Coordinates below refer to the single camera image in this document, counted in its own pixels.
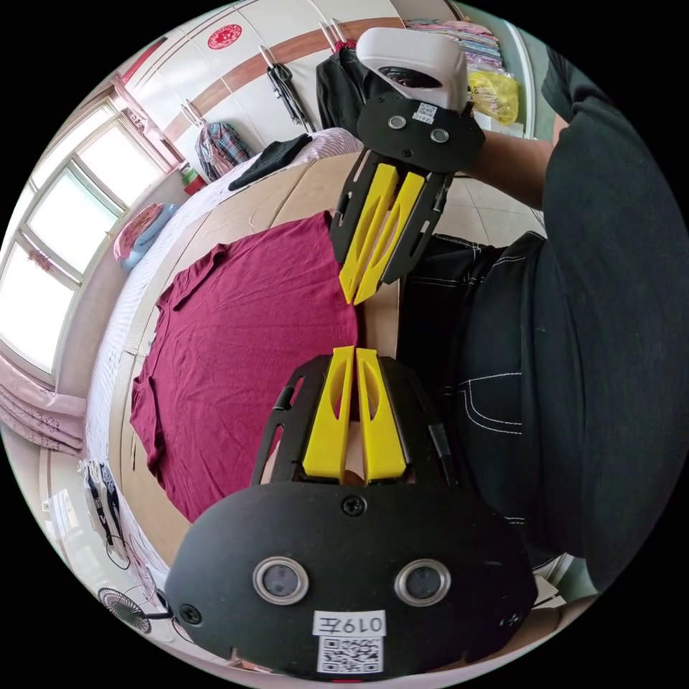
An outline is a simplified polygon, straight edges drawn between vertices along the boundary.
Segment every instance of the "camera lens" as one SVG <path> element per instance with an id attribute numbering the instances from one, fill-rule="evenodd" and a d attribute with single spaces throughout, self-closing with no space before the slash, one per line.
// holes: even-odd
<path id="1" fill-rule="evenodd" d="M 425 601 L 437 595 L 442 583 L 437 570 L 432 567 L 419 567 L 412 570 L 407 577 L 407 591 L 413 598 Z"/>
<path id="2" fill-rule="evenodd" d="M 253 588 L 261 598 L 275 605 L 301 601 L 309 587 L 306 570 L 290 558 L 267 558 L 253 573 Z"/>
<path id="3" fill-rule="evenodd" d="M 395 579 L 395 592 L 400 600 L 414 607 L 434 605 L 445 597 L 449 588 L 449 570 L 436 560 L 414 560 Z"/>
<path id="4" fill-rule="evenodd" d="M 442 86 L 435 77 L 405 67 L 391 65 L 381 67 L 379 71 L 383 76 L 406 88 L 438 88 Z"/>
<path id="5" fill-rule="evenodd" d="M 263 585 L 271 595 L 284 598 L 298 589 L 299 577 L 285 565 L 271 565 L 263 572 Z"/>

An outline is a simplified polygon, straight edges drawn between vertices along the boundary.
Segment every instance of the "white bedsheet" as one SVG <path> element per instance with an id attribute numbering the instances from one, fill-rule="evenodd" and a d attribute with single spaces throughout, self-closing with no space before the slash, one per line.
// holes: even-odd
<path id="1" fill-rule="evenodd" d="M 317 132 L 312 137 L 312 142 L 305 146 L 299 155 L 283 169 L 295 167 L 311 160 L 357 153 L 362 149 L 362 144 L 342 129 Z M 234 194 L 239 194 L 247 188 L 243 187 L 231 192 L 228 190 L 228 185 L 243 174 L 257 158 L 258 156 L 255 156 L 238 165 L 224 177 L 204 187 L 184 203 L 165 225 L 151 249 L 127 278 L 103 334 L 103 340 L 96 355 L 93 374 L 91 375 L 85 415 L 86 459 L 108 462 L 108 428 L 117 371 L 131 323 L 146 288 L 175 240 L 190 223 L 213 210 Z M 140 561 L 139 565 L 142 566 L 153 566 L 164 575 L 167 574 L 168 567 L 138 527 L 122 496 L 120 496 L 120 501 L 125 540 L 133 551 L 131 573 L 137 583 L 148 588 L 150 580 L 146 576 L 145 567 L 136 567 L 136 561 Z"/>

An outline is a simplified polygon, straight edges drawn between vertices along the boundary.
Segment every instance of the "window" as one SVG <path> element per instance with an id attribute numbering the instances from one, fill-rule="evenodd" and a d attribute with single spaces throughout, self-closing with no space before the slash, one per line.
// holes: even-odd
<path id="1" fill-rule="evenodd" d="M 53 142 L 0 247 L 0 351 L 53 383 L 65 323 L 122 218 L 169 170 L 106 98 Z"/>

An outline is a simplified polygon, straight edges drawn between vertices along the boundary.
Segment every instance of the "white camera housing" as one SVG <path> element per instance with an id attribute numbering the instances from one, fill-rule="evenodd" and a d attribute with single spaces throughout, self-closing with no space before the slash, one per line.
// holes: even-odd
<path id="1" fill-rule="evenodd" d="M 459 43 L 443 34 L 374 27 L 359 38 L 357 58 L 405 98 L 460 113 L 467 105 L 469 84 L 464 51 Z M 424 88 L 407 86 L 386 75 L 391 68 L 419 72 L 435 83 Z"/>

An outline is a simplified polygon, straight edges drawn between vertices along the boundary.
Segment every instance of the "electric fan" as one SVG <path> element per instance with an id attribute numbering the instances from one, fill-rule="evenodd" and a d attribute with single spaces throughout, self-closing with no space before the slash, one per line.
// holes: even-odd
<path id="1" fill-rule="evenodd" d="M 103 607 L 117 617 L 117 619 L 128 624 L 133 629 L 136 629 L 137 632 L 150 634 L 153 629 L 151 625 L 152 619 L 168 619 L 174 631 L 177 632 L 182 639 L 193 644 L 194 642 L 189 638 L 189 635 L 177 623 L 177 618 L 172 613 L 162 591 L 156 589 L 155 595 L 165 608 L 165 612 L 146 613 L 141 609 L 141 606 L 121 591 L 107 587 L 98 590 L 98 600 Z"/>

